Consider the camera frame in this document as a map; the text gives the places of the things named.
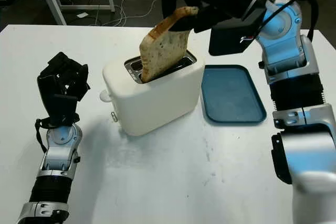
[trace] table surface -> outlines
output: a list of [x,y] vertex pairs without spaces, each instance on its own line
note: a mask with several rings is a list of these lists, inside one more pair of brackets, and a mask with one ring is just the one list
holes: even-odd
[[[140,137],[113,123],[102,68],[127,54],[139,55],[149,28],[10,25],[0,33],[0,213],[14,223],[30,197],[43,153],[35,139],[36,118],[47,116],[36,84],[39,72],[59,51],[89,66],[91,90],[78,105],[82,157],[69,198],[67,223],[292,223],[291,186],[277,179],[271,159],[273,104],[261,47],[212,57],[209,31],[190,34],[188,49],[207,64],[246,67],[265,109],[253,126],[216,125],[194,111]],[[336,51],[319,32],[314,49],[325,96],[336,104]]]

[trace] metal bracket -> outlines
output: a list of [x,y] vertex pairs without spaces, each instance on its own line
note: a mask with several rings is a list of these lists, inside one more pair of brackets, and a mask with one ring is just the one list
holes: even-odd
[[332,106],[328,103],[292,110],[274,111],[273,118],[275,127],[278,129],[290,126],[324,124],[329,128],[336,146],[336,121]]
[[69,206],[66,203],[60,202],[28,202],[22,207],[20,217],[17,224],[24,224],[26,218],[48,218],[55,214],[66,214],[68,217]]

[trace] black strap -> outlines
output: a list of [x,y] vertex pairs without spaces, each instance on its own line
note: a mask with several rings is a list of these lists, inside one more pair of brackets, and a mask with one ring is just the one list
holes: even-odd
[[36,122],[35,122],[36,139],[37,139],[37,142],[40,144],[43,153],[45,153],[47,151],[47,148],[44,146],[42,142],[40,128],[49,130],[49,129],[55,129],[56,127],[50,125],[50,118],[36,119]]

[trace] toaster slot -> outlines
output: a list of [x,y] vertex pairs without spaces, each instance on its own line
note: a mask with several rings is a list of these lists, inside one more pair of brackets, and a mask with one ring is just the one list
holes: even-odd
[[[166,76],[167,74],[173,73],[173,72],[178,71],[180,69],[183,69],[187,66],[190,66],[193,63],[195,63],[196,61],[197,61],[196,58],[189,51],[187,51],[185,56],[177,64],[175,64],[171,68],[167,69],[165,72],[163,72],[161,75],[157,76],[155,79],[158,79],[160,77]],[[143,83],[142,80],[141,80],[142,63],[141,63],[140,56],[126,61],[124,65],[125,65],[128,73],[134,79],[134,81],[142,84]]]

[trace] screw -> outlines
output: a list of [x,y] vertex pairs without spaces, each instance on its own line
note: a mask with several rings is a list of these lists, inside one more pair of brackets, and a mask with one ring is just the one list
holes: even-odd
[[76,163],[79,163],[80,162],[80,157],[76,157],[73,162],[76,164]]
[[265,68],[265,63],[263,61],[258,62],[259,68],[264,69]]

